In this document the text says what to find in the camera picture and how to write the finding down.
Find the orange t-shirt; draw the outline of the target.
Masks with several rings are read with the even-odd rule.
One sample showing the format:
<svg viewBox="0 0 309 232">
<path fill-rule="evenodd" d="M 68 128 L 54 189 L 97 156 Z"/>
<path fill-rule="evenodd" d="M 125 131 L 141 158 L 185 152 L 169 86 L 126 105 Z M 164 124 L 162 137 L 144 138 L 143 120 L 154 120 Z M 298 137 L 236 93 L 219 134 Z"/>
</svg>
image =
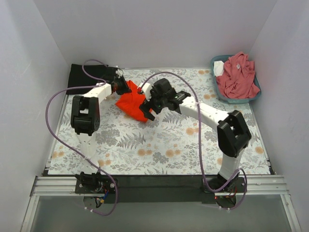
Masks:
<svg viewBox="0 0 309 232">
<path fill-rule="evenodd" d="M 138 86 L 131 80 L 126 83 L 132 92 L 121 95 L 115 105 L 131 118 L 140 122 L 147 122 L 148 119 L 140 109 L 140 105 L 144 102 L 145 96 L 138 94 Z"/>
</svg>

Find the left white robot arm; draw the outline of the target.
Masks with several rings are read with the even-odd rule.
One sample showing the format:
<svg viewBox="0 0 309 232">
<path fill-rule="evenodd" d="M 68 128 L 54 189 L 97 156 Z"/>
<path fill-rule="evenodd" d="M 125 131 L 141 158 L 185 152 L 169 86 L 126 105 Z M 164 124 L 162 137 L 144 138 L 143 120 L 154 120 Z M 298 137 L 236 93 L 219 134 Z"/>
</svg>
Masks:
<svg viewBox="0 0 309 232">
<path fill-rule="evenodd" d="M 99 81 L 94 88 L 83 95 L 76 95 L 72 99 L 70 123 L 79 140 L 81 162 L 83 168 L 75 177 L 80 181 L 80 187 L 90 193 L 115 193 L 116 183 L 104 177 L 96 167 L 99 166 L 96 155 L 96 134 L 100 127 L 99 105 L 113 93 L 123 95 L 130 93 L 123 71 L 117 69 L 106 83 Z"/>
</svg>

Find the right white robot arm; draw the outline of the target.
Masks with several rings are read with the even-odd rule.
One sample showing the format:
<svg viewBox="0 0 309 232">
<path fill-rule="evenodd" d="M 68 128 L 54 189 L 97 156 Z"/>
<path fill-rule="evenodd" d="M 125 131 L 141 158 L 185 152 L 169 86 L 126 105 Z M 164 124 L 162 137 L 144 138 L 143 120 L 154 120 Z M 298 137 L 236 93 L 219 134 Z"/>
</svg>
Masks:
<svg viewBox="0 0 309 232">
<path fill-rule="evenodd" d="M 221 168 L 215 178 L 219 187 L 213 188 L 210 182 L 203 178 L 203 185 L 209 192 L 229 192 L 236 186 L 239 176 L 239 164 L 245 148 L 251 140 L 250 130 L 240 111 L 218 110 L 207 104 L 199 102 L 197 95 L 190 95 L 185 91 L 176 92 L 166 79 L 160 79 L 153 85 L 141 83 L 138 94 L 145 96 L 140 110 L 149 120 L 154 120 L 153 110 L 159 114 L 163 108 L 168 108 L 179 114 L 198 120 L 199 125 L 205 124 L 217 133 L 218 146 L 223 153 Z"/>
</svg>

